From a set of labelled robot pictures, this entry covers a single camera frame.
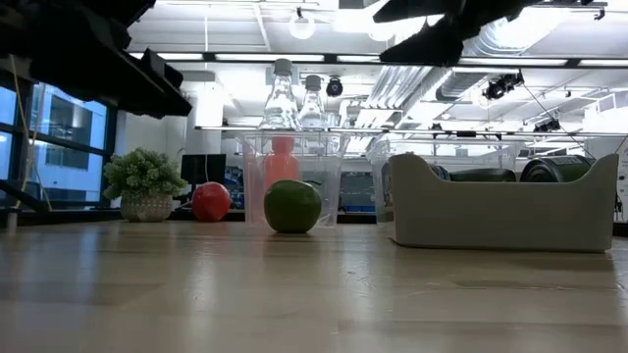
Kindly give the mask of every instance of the plastic container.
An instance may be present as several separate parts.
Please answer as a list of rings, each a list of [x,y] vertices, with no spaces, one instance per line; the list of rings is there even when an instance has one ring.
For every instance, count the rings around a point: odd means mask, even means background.
[[[323,199],[317,227],[335,226],[345,138],[344,134],[334,132],[243,132],[238,139],[244,150],[246,222],[250,226],[267,227],[264,195],[268,186],[278,179],[292,178],[320,183],[313,184]]]
[[[480,168],[515,170],[521,142],[500,142],[482,139],[401,139],[386,135],[375,142],[367,154],[373,166],[375,210],[378,223],[394,220],[391,168],[389,158],[412,153],[432,165],[439,178],[449,179],[447,173]]]

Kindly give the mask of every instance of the glass bottle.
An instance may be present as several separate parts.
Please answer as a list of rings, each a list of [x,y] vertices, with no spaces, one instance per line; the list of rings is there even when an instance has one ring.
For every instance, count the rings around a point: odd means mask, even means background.
[[[299,130],[296,122],[296,101],[292,94],[292,62],[288,59],[275,61],[273,90],[264,107],[264,119],[260,129]]]
[[[321,78],[316,75],[306,77],[305,89],[303,108],[296,120],[303,129],[327,128],[327,115],[321,99]]]

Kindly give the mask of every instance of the ceiling light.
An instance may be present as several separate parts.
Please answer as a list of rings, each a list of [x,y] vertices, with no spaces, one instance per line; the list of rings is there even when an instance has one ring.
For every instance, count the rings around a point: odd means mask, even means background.
[[[331,127],[330,132],[353,132],[353,133],[382,133],[382,128],[341,128]]]
[[[559,67],[567,63],[566,59],[535,59],[535,58],[461,58],[459,65],[507,66],[513,68],[548,66]]]
[[[297,22],[305,21],[305,25],[298,25]],[[288,30],[290,34],[296,39],[308,39],[312,35],[314,35],[314,31],[316,30],[316,24],[314,23],[314,19],[306,14],[300,12],[297,14],[293,14],[288,22]]]
[[[257,126],[197,126],[196,129],[220,131],[255,131]]]
[[[380,57],[377,55],[338,55],[341,63],[379,63]]]
[[[157,53],[164,60],[203,60],[201,53]]]
[[[628,67],[628,60],[585,59],[581,60],[578,66]]]
[[[141,59],[144,53],[129,53],[136,59]],[[162,59],[168,61],[202,61],[202,53],[157,53]]]
[[[427,18],[427,23],[428,26],[433,26],[435,25],[438,21],[440,21],[445,15],[432,15],[432,16],[428,16]]]
[[[308,54],[216,54],[217,61],[243,61],[274,63],[277,59],[288,59],[293,63],[315,62],[322,63],[323,55]]]
[[[451,68],[461,74],[518,74],[518,69],[509,68]]]

